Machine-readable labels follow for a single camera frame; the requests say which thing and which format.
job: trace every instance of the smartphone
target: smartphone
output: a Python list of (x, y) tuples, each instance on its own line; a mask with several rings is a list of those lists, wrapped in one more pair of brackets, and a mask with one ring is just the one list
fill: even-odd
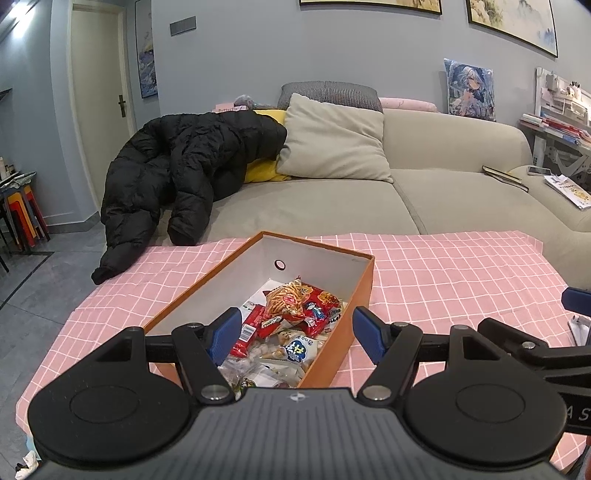
[(528, 175), (552, 175), (549, 168), (536, 167), (535, 165), (527, 166)]

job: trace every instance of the gray tile floor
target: gray tile floor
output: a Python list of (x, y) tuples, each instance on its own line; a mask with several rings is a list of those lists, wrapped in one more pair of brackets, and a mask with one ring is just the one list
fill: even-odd
[[(47, 255), (13, 255), (0, 248), (10, 268), (0, 268), (0, 479), (14, 478), (14, 466), (27, 453), (17, 426), (15, 406), (61, 326), (95, 285), (90, 274), (105, 246), (101, 224), (88, 232), (53, 235), (37, 251)], [(36, 267), (33, 274), (15, 288)]]

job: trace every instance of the picture frame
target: picture frame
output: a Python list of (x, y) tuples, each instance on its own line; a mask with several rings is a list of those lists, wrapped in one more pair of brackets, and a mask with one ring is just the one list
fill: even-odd
[(469, 23), (500, 32), (558, 58), (551, 0), (466, 0), (466, 8)]
[(441, 0), (419, 0), (420, 7), (413, 5), (413, 0), (300, 0), (305, 5), (369, 5), (372, 7), (393, 7), (441, 15)]
[(142, 98), (158, 95), (154, 41), (152, 39), (152, 2), (135, 2), (135, 48), (138, 58), (139, 89)]

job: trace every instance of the beige sofa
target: beige sofa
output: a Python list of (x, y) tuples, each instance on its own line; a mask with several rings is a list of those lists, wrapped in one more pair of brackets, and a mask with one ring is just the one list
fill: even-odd
[[(591, 233), (574, 231), (580, 212), (542, 184), (528, 194), (480, 173), (487, 165), (526, 176), (532, 157), (520, 130), (431, 112), (387, 109), (384, 115), (393, 185), (312, 179), (247, 184), (214, 204), (203, 241), (260, 230), (301, 236), (519, 230), (544, 243), (544, 256), (569, 285), (591, 290)], [(158, 226), (160, 242), (168, 218)]]

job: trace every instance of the gray houndstooth pillow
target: gray houndstooth pillow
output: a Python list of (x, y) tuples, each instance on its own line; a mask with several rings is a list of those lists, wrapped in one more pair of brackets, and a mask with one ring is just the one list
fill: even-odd
[(352, 106), (384, 112), (379, 101), (378, 92), (371, 87), (347, 82), (291, 82), (281, 88), (281, 96), (277, 108), (287, 110), (292, 93), (299, 93), (317, 102), (334, 103), (335, 105)]

